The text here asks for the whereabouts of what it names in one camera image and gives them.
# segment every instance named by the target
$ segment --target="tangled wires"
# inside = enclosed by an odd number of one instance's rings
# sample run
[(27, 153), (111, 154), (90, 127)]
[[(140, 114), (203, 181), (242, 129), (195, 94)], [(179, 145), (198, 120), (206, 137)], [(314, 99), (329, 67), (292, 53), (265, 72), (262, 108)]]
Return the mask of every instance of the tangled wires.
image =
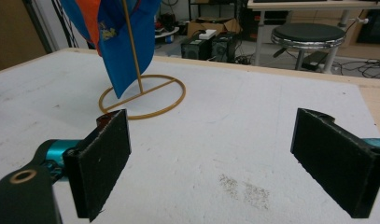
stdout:
[(362, 76), (367, 78), (380, 78), (380, 60), (369, 59), (365, 62), (337, 63), (341, 70), (341, 75), (345, 71), (359, 71)]

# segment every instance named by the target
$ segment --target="white table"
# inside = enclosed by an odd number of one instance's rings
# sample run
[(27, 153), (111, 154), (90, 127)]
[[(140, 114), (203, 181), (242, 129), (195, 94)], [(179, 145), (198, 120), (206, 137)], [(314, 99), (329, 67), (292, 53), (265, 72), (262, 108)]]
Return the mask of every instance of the white table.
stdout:
[[(380, 223), (380, 191), (370, 219), (352, 219), (289, 152), (298, 107), (328, 113), (359, 137), (380, 137), (380, 80), (160, 57), (145, 74), (179, 78), (186, 98), (129, 122), (133, 153), (94, 223)], [(47, 139), (85, 137), (109, 86), (90, 50), (0, 72), (0, 179)], [(131, 103), (129, 113), (177, 91)], [(64, 223), (88, 223), (77, 218), (68, 183), (54, 191)]]
[[(265, 21), (265, 11), (287, 11), (287, 10), (343, 10), (341, 21), (337, 24), (340, 28), (345, 30), (347, 20), (349, 19), (349, 11), (353, 9), (380, 9), (380, 2), (376, 4), (371, 1), (359, 0), (341, 0), (334, 1), (328, 0), (323, 2), (280, 2), (280, 3), (254, 3), (252, 0), (248, 1), (247, 8), (253, 11), (260, 11), (260, 21), (258, 24), (258, 38), (255, 52), (254, 65), (260, 65), (260, 52), (263, 36), (263, 26)], [(326, 63), (323, 68), (324, 73), (331, 72), (333, 59), (337, 52), (337, 48), (332, 49), (329, 56), (326, 58)]]

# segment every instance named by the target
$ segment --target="desk leg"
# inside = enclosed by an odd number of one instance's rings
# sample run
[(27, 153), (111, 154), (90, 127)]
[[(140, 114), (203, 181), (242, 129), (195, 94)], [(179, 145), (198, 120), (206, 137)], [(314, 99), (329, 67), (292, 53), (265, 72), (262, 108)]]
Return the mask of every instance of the desk leg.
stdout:
[(257, 31), (257, 43), (256, 43), (256, 60), (254, 65), (260, 65), (260, 54), (261, 54), (261, 44), (262, 44), (262, 35), (263, 35), (263, 26), (265, 21), (265, 11), (260, 12), (260, 21)]
[[(349, 10), (344, 10), (341, 16), (341, 21), (338, 24), (338, 27), (345, 30), (348, 19), (349, 19)], [(327, 56), (327, 59), (326, 59), (326, 63), (324, 64), (323, 73), (328, 73), (328, 74), (331, 73), (331, 66), (332, 66), (332, 63), (334, 62), (334, 58), (337, 51), (338, 51), (338, 48), (330, 49), (329, 55)]]

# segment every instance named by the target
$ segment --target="cardboard box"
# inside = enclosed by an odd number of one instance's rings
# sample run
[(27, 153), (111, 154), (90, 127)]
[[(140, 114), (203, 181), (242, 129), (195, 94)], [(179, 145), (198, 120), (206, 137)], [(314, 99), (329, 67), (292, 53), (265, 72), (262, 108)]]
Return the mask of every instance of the cardboard box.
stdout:
[(191, 38), (193, 35), (197, 35), (199, 34), (199, 31), (203, 30), (216, 30), (216, 35), (225, 31), (239, 34), (242, 31), (242, 28), (236, 19), (223, 20), (222, 18), (216, 18), (215, 20), (212, 20), (203, 17), (202, 22), (198, 22), (198, 20), (189, 22), (187, 37)]

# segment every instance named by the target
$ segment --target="black stool seat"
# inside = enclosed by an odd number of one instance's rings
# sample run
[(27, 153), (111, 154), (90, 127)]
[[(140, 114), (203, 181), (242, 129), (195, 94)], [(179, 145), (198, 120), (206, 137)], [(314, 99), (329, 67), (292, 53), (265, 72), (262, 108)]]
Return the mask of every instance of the black stool seat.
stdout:
[(329, 49), (341, 45), (345, 32), (338, 27), (316, 23), (288, 23), (272, 31), (272, 41), (286, 48)]

